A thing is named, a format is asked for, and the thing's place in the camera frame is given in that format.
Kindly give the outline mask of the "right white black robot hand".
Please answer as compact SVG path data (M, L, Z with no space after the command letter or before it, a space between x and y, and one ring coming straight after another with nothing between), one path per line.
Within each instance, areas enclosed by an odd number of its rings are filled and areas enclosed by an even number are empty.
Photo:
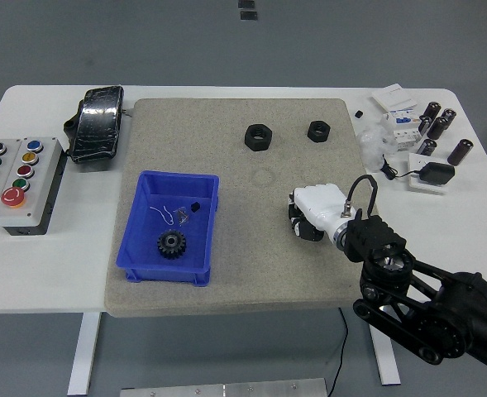
M347 225L355 214L335 184L296 188L288 198L288 218L294 234L311 242L327 235L339 250L344 249Z

